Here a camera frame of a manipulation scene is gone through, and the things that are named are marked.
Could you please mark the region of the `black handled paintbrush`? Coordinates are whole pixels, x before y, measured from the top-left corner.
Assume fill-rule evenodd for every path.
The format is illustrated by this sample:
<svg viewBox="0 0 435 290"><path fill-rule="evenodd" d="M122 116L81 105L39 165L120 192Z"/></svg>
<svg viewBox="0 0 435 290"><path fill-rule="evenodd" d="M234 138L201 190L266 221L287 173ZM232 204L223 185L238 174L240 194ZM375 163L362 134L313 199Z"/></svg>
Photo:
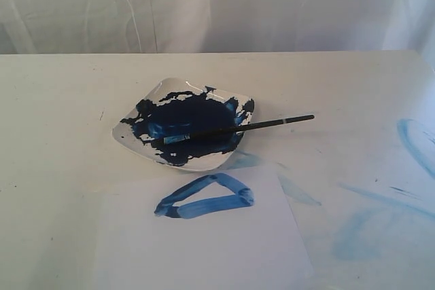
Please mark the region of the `black handled paintbrush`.
<svg viewBox="0 0 435 290"><path fill-rule="evenodd" d="M203 139L208 137L217 137L222 136L225 134L234 134L238 132L246 132L249 130L256 130L261 128L268 128L268 127L274 127L274 126L280 126L284 124L293 124L297 122L303 122L308 120L314 120L315 116L313 114L311 115L302 115L297 117L288 117L278 120L270 120L265 122L256 122L253 124L246 124L246 125L240 125L240 126L233 126L233 127L227 127L227 128L220 128L216 130L206 130L206 131L200 131L200 132L189 132L185 134L178 134L173 136L167 136L160 139L165 145L173 144L173 143L179 143L182 141L187 141L190 139Z"/></svg>

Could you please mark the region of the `white backdrop cloth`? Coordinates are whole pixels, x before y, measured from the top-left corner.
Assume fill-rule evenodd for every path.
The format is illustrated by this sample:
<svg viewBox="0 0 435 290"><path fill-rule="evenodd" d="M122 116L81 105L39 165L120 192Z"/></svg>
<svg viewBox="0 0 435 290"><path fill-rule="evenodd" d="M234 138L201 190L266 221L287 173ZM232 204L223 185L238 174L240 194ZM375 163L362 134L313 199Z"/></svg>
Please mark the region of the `white backdrop cloth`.
<svg viewBox="0 0 435 290"><path fill-rule="evenodd" d="M3 53L433 47L434 0L1 0Z"/></svg>

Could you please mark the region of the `white paper sheet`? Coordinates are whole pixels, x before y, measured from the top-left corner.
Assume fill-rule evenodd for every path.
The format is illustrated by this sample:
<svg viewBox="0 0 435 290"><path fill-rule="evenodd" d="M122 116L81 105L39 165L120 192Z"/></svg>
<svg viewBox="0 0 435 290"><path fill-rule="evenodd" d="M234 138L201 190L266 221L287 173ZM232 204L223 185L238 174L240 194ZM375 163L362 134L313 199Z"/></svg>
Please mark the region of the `white paper sheet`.
<svg viewBox="0 0 435 290"><path fill-rule="evenodd" d="M112 187L94 289L299 289L313 268L269 166Z"/></svg>

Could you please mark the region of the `white square plate blue paint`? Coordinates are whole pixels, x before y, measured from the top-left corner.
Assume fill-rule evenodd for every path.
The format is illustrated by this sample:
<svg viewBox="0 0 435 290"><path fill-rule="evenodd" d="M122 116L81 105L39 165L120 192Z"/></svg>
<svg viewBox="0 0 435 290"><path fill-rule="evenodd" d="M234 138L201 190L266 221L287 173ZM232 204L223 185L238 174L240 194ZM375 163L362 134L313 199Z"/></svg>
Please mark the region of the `white square plate blue paint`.
<svg viewBox="0 0 435 290"><path fill-rule="evenodd" d="M249 124L253 98L166 78L142 98L112 130L113 138L132 152L182 170L221 166L236 150L242 132L165 145L160 138Z"/></svg>

